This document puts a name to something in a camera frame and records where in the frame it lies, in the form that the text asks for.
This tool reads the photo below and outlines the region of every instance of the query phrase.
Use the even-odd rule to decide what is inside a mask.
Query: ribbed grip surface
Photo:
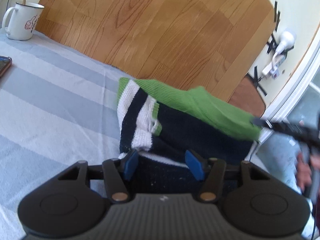
[[[40,240],[27,236],[25,240]],[[113,205],[103,220],[68,240],[227,240],[263,239],[234,228],[212,204],[196,202],[190,194],[138,194],[126,204]],[[302,240],[294,235],[278,239]]]

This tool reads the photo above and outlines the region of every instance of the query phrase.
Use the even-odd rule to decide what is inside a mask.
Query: smartphone
[[[12,65],[12,58],[0,56],[0,77],[3,76],[5,71]]]

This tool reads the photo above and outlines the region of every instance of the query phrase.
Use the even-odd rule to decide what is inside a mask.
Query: brown rug
[[[266,110],[263,99],[248,77],[242,79],[228,103],[257,117],[261,117]]]

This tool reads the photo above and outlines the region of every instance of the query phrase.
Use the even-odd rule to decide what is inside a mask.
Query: mug handle
[[[7,17],[8,17],[9,13],[10,13],[12,10],[16,10],[16,11],[17,11],[18,9],[15,8],[15,7],[10,7],[10,8],[5,12],[5,14],[4,14],[4,16],[3,16],[3,20],[2,20],[2,31],[3,31],[3,32],[6,32],[8,35],[10,35],[10,32],[5,29],[5,23],[7,22]]]

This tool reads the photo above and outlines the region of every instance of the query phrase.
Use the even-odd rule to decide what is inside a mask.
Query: wooden floor
[[[40,0],[36,29],[137,78],[227,101],[270,37],[269,0]]]

